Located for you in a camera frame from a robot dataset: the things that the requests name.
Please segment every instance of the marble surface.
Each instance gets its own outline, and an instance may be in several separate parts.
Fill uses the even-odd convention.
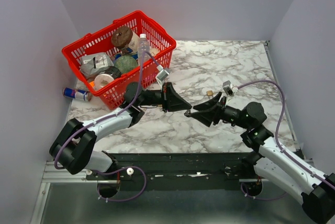
[[[217,94],[227,80],[241,85],[251,80],[274,79],[263,43],[259,41],[178,41],[170,70],[168,81],[192,105],[207,101],[208,90]],[[79,81],[77,87],[85,88]],[[251,101],[262,103],[267,115],[264,125],[274,132],[282,106],[276,88],[269,84],[245,87],[229,105],[242,109]],[[98,97],[90,103],[74,100],[69,119],[89,120],[108,112]],[[154,108],[146,109],[135,126],[100,140],[94,150],[117,153],[249,152],[251,149],[240,137],[243,132],[239,127],[222,123],[208,128],[195,119],[186,118],[184,111],[165,114]],[[286,119],[280,127],[280,140],[289,149],[296,149]]]

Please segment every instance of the red plastic basket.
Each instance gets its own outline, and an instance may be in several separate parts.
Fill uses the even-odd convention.
[[[170,37],[156,21],[139,10],[123,18],[114,20],[111,25],[94,34],[87,34],[82,39],[66,46],[62,50],[63,55],[68,60],[69,66],[77,78],[87,86],[94,96],[100,97],[110,110],[122,104],[124,101],[123,94],[125,93],[127,85],[131,82],[138,82],[140,74],[139,67],[127,74],[123,74],[120,78],[114,80],[99,91],[96,91],[80,72],[80,57],[99,52],[105,52],[112,57],[117,52],[120,52],[120,50],[111,43],[111,36],[117,28],[124,25],[130,27],[138,35],[141,33],[147,34],[150,46],[160,50],[155,56],[155,59],[164,68],[170,66],[172,50],[176,48],[176,41]],[[154,64],[152,60],[144,64],[142,79],[142,86],[144,88],[155,82],[155,77],[158,73],[156,67],[156,64]]]

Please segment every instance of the green ball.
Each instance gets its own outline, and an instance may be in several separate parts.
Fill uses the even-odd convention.
[[[114,62],[114,66],[120,70],[122,74],[128,73],[138,66],[137,61],[130,55],[123,55]]]

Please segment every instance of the clear water bottle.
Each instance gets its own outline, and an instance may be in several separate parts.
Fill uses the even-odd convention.
[[[140,41],[138,43],[138,48],[137,48],[138,65],[141,65],[143,52],[149,51],[149,50],[150,50],[150,46],[149,46],[149,42],[147,41],[147,35],[140,34]],[[149,59],[150,59],[149,55],[145,54],[143,63],[147,62]]]

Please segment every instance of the soda can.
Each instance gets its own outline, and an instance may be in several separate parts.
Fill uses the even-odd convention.
[[[71,89],[67,87],[64,88],[63,95],[65,97],[70,97],[81,101],[90,101],[93,97],[92,93],[89,91],[84,91],[82,89]]]

